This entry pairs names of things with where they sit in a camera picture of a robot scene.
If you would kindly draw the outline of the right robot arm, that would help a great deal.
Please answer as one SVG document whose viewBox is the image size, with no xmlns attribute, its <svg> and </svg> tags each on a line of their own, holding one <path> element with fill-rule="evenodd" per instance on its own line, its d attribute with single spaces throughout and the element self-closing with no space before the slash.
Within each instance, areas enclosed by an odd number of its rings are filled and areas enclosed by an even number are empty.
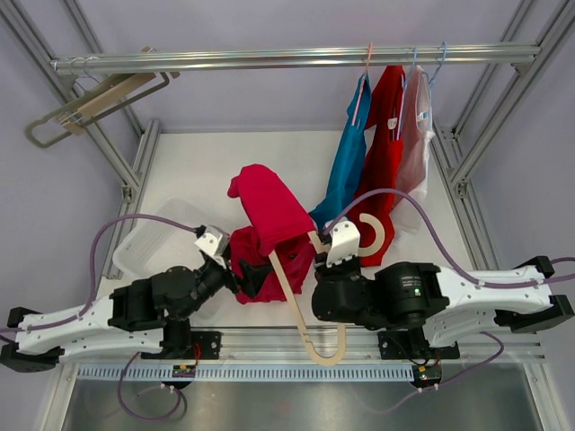
<svg viewBox="0 0 575 431">
<path fill-rule="evenodd" d="M 506 327 L 536 333 L 573 318 L 567 296 L 551 291 L 553 274 L 545 256 L 510 270 L 465 275 L 432 263 L 402 261 L 371 277 L 353 259 L 318 268 L 312 310 L 320 321 L 408 330 L 408 349 L 427 356 L 482 331 Z"/>
</svg>

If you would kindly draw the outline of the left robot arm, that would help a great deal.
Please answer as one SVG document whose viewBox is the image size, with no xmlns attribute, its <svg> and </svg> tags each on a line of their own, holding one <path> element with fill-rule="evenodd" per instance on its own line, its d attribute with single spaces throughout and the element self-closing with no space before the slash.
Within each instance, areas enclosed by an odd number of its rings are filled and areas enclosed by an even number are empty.
<svg viewBox="0 0 575 431">
<path fill-rule="evenodd" d="M 37 373 L 82 359 L 139 356 L 147 360 L 216 359 L 214 332 L 203 336 L 190 317 L 226 288 L 256 296 L 272 268 L 240 265 L 236 275 L 211 258 L 200 268 L 176 266 L 115 289 L 88 308 L 41 314 L 14 307 L 6 326 L 14 341 L 2 346 L 1 363 L 16 373 Z"/>
</svg>

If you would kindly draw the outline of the magenta t shirt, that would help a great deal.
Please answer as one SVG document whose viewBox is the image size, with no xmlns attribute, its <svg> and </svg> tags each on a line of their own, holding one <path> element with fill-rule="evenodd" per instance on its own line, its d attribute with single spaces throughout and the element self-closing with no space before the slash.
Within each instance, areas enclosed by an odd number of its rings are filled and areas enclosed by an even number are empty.
<svg viewBox="0 0 575 431">
<path fill-rule="evenodd" d="M 292 292 L 301 294 L 314 261 L 308 234 L 315 227 L 288 186 L 269 167 L 251 164 L 231 179 L 227 196 L 240 200 L 250 221 L 231 234 L 233 272 L 245 281 L 253 269 L 270 269 L 275 251 Z"/>
</svg>

